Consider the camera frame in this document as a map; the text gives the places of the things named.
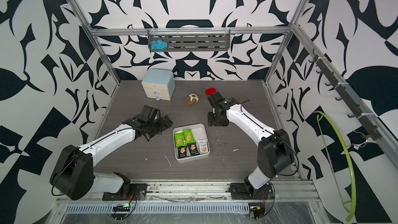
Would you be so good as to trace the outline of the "white cookie packet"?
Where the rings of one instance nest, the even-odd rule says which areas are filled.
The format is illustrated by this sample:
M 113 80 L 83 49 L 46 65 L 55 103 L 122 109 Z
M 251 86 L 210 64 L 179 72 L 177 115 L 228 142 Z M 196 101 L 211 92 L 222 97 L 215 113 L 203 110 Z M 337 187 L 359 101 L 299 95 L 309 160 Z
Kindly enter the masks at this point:
M 208 142 L 206 140 L 198 140 L 197 146 L 200 154 L 205 154 L 209 152 Z

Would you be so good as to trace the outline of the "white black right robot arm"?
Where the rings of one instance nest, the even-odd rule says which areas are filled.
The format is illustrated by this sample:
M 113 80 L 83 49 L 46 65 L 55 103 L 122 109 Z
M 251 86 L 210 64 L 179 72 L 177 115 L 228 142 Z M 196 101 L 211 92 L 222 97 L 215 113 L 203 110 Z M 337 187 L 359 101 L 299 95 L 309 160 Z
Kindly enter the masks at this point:
M 249 113 L 235 98 L 226 99 L 219 92 L 208 96 L 212 111 L 208 113 L 208 125 L 235 124 L 256 144 L 257 167 L 244 180 L 246 194 L 254 195 L 283 170 L 298 159 L 291 147 L 287 132 L 275 130 Z

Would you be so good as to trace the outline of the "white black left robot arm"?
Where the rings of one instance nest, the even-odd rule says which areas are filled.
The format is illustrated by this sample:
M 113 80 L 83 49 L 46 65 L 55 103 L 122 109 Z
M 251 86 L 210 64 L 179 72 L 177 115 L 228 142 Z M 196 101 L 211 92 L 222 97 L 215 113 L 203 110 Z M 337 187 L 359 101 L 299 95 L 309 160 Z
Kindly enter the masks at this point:
M 87 194 L 103 194 L 105 201 L 128 200 L 134 195 L 131 181 L 120 173 L 95 173 L 95 166 L 121 146 L 144 137 L 147 141 L 171 128 L 169 116 L 148 105 L 140 114 L 124 121 L 102 137 L 81 146 L 65 147 L 50 177 L 58 196 L 79 200 Z

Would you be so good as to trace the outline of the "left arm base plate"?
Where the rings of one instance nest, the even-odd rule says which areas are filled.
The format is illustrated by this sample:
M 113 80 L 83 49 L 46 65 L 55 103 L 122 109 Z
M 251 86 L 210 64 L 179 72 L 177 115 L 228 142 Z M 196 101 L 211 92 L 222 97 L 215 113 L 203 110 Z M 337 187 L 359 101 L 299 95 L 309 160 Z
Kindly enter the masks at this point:
M 122 186 L 122 188 L 114 194 L 104 193 L 102 200 L 103 201 L 127 201 L 130 200 L 131 197 L 136 197 L 138 200 L 142 200 L 147 194 L 148 184 L 144 183 L 133 183 L 130 184 L 129 189 L 127 189 L 127 185 Z

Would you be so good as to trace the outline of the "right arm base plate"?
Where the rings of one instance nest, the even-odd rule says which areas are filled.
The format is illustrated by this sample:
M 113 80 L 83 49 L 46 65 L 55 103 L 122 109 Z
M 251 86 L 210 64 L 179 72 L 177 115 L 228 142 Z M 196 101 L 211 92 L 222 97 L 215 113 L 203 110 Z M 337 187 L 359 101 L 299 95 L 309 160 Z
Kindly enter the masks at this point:
M 254 189 L 249 183 L 231 183 L 228 192 L 233 200 L 270 200 L 274 198 L 270 184 L 265 184 L 260 189 Z

